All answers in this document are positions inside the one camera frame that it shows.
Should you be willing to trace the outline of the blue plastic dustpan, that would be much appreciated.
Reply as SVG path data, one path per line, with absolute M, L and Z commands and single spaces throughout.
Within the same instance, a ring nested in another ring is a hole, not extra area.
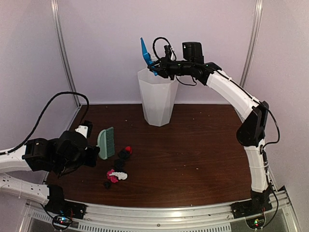
M 151 64 L 153 62 L 151 61 L 150 53 L 148 52 L 142 37 L 140 38 L 140 42 L 141 42 L 141 50 L 142 50 L 143 59 L 146 62 L 146 64 L 149 65 L 149 64 Z

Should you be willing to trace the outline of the mint green hand brush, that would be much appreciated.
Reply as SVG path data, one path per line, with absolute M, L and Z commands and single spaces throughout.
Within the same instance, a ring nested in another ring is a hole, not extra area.
M 103 160 L 106 160 L 115 154 L 113 127 L 104 129 L 99 133 L 97 147 L 100 148 L 98 156 Z

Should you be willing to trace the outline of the large pink paper scrap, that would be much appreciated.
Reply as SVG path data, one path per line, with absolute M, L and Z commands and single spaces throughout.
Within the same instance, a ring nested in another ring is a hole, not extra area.
M 117 183 L 119 180 L 117 176 L 112 175 L 114 173 L 114 169 L 107 171 L 107 179 L 110 180 L 112 183 Z

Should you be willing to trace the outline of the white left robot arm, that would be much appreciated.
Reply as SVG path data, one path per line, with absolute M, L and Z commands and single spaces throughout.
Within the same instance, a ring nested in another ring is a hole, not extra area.
M 95 167 L 100 148 L 90 146 L 85 132 L 65 131 L 59 138 L 28 140 L 19 148 L 0 153 L 0 189 L 11 195 L 50 206 L 60 215 L 70 207 L 59 186 L 36 185 L 13 178 L 8 172 L 46 171 L 62 177 L 82 166 Z

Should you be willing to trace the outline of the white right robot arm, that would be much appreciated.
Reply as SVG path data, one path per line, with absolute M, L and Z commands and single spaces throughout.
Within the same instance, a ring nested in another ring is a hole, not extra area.
M 217 64 L 205 63 L 200 42 L 182 44 L 183 60 L 177 60 L 170 44 L 164 46 L 163 57 L 157 54 L 151 56 L 144 44 L 141 49 L 148 69 L 155 75 L 170 80 L 178 76 L 190 76 L 194 81 L 199 81 L 218 93 L 234 108 L 241 120 L 236 138 L 243 146 L 249 162 L 251 199 L 233 204 L 233 211 L 248 210 L 256 214 L 271 209 L 268 160 L 265 152 L 268 103 L 249 94 Z

